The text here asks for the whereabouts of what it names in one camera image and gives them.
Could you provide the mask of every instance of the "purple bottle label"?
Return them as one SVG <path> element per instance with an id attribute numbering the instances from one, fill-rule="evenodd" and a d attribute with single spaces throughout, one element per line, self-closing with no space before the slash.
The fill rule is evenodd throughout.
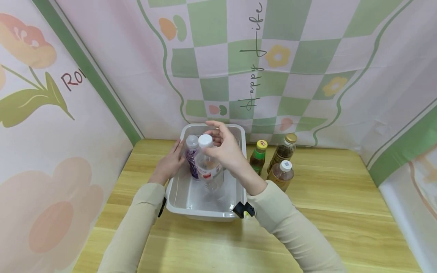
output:
<path id="1" fill-rule="evenodd" d="M 194 153 L 196 152 L 196 150 L 187 150 L 187 154 L 186 154 L 186 158 L 188 163 L 190 164 L 190 173 L 191 176 L 194 177 L 195 179 L 199 179 L 199 174 L 197 173 L 197 167 L 196 167 L 196 163 L 194 162 Z"/>

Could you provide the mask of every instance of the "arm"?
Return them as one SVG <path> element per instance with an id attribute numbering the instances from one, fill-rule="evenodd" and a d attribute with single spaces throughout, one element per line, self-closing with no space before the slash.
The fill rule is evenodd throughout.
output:
<path id="1" fill-rule="evenodd" d="M 251 168 L 246 172 L 253 173 L 253 177 L 245 183 L 266 183 Z M 265 190 L 248 195 L 247 201 L 254 207 L 260 225 L 284 244 L 303 272 L 346 272 L 340 257 L 322 233 L 275 183 L 267 181 Z"/>
<path id="2" fill-rule="evenodd" d="M 162 206 L 164 185 L 184 163 L 180 157 L 182 147 L 183 142 L 176 141 L 170 153 L 158 162 L 149 182 L 138 190 L 97 273 L 137 272 L 150 229 Z"/>
<path id="3" fill-rule="evenodd" d="M 254 172 L 227 127 L 216 121 L 207 124 L 218 128 L 206 133 L 213 135 L 216 146 L 220 147 L 205 152 L 216 157 L 240 181 L 260 225 L 284 244 L 301 269 L 305 273 L 346 272 L 329 242 L 293 206 L 288 196 L 276 184 L 264 181 Z"/>

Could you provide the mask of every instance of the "wooden tabletop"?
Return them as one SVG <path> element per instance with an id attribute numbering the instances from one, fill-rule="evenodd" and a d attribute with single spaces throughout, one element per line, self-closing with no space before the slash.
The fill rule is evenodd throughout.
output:
<path id="1" fill-rule="evenodd" d="M 172 144 L 142 140 L 135 146 L 73 272 L 97 271 L 136 191 Z M 267 149 L 263 178 L 274 148 Z M 247 147 L 248 157 L 253 149 Z M 326 236 L 349 272 L 421 272 L 358 154 L 298 147 L 291 161 L 295 177 L 286 193 Z M 164 211 L 152 228 L 138 272 L 301 270 L 255 218 L 218 223 Z"/>

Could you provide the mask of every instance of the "yellow bottle cap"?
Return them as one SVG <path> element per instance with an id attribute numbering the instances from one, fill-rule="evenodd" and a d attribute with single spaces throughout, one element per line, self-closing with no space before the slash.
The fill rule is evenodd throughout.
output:
<path id="1" fill-rule="evenodd" d="M 298 140 L 298 137 L 295 134 L 293 134 L 293 133 L 287 134 L 285 136 L 285 141 L 288 142 L 288 143 L 292 143 L 293 144 L 293 143 L 296 143 L 297 140 Z"/>
<path id="2" fill-rule="evenodd" d="M 268 146 L 267 141 L 265 141 L 265 140 L 258 140 L 258 142 L 257 142 L 257 148 L 258 149 L 265 150 L 265 149 L 267 149 L 267 146 Z"/>

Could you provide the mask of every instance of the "white plastic basket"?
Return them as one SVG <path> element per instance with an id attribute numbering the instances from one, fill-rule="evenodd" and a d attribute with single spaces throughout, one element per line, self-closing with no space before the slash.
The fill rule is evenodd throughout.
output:
<path id="1" fill-rule="evenodd" d="M 226 125 L 235 136 L 243 155 L 246 157 L 246 134 L 244 129 L 236 124 Z M 185 140 L 189 135 L 200 136 L 206 131 L 214 129 L 206 124 L 190 124 L 184 127 L 180 138 Z M 177 214 L 186 215 L 188 218 L 205 221 L 230 222 L 238 218 L 232 209 L 238 202 L 246 203 L 246 190 L 228 170 L 224 170 L 224 190 L 226 197 L 219 202 L 214 198 L 205 197 L 206 187 L 204 182 L 195 180 L 190 174 L 187 162 L 173 177 L 166 190 L 167 210 Z"/>

